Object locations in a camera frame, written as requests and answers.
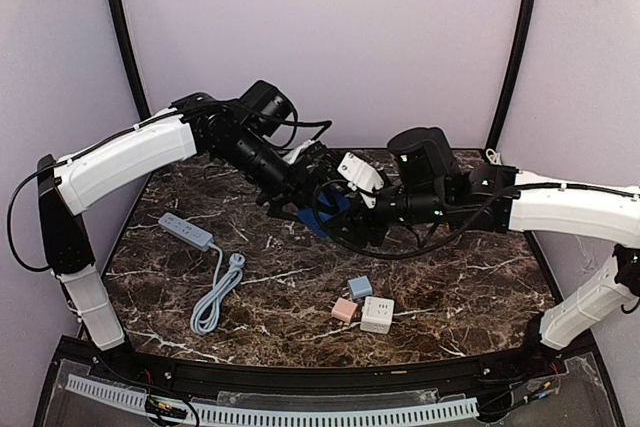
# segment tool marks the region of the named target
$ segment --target white cube socket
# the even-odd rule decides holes
[[[375,334],[387,334],[393,320],[393,304],[390,299],[367,297],[362,308],[360,330]]]

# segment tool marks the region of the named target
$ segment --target white perforated rail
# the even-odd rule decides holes
[[[146,415],[146,394],[108,385],[76,375],[69,375],[66,389],[103,404],[139,415]],[[204,426],[251,427],[418,427],[436,425],[478,416],[475,398],[441,404],[402,407],[396,409],[361,410],[352,412],[285,412],[252,410],[193,402]],[[193,414],[183,424],[195,424]]]

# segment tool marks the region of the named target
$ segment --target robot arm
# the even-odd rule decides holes
[[[287,121],[292,113],[294,122]],[[327,149],[318,135],[282,157],[265,139],[282,124],[326,129],[330,123],[298,122],[289,100],[259,81],[240,99],[194,94],[80,153],[41,159],[45,255],[100,349],[122,344],[125,335],[95,269],[82,212],[142,175],[207,152],[259,187],[256,202],[269,205],[268,215],[304,222],[364,255],[401,259],[434,250],[440,245],[403,254],[364,250],[380,246],[390,226],[424,223],[449,224],[456,230],[447,239],[468,229],[548,230],[617,242],[615,257],[593,279],[539,319],[537,340],[552,349],[640,296],[638,187],[568,183],[507,166],[462,172],[437,128],[411,129],[389,142],[401,180],[393,184],[356,155]]]

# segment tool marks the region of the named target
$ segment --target blue box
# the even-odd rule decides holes
[[[373,288],[366,275],[357,277],[349,281],[349,289],[351,289],[351,297],[359,299],[373,294]]]

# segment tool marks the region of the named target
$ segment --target marble table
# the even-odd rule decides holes
[[[385,151],[360,154],[395,172]],[[482,161],[476,151],[456,155],[464,168]],[[105,273],[137,350],[251,366],[426,362],[517,347],[527,320],[553,305],[521,234],[469,232],[432,254],[388,262],[352,254],[302,224],[271,219],[255,197],[239,173],[205,156],[153,175]],[[189,318],[211,288],[216,254],[162,231],[157,220],[167,211],[213,232],[227,256],[247,258],[243,282],[225,299],[212,334],[191,332]],[[412,239],[396,229],[387,243],[411,249]],[[395,300],[388,335],[330,315],[336,299],[349,296],[347,280],[361,275],[375,295]]]

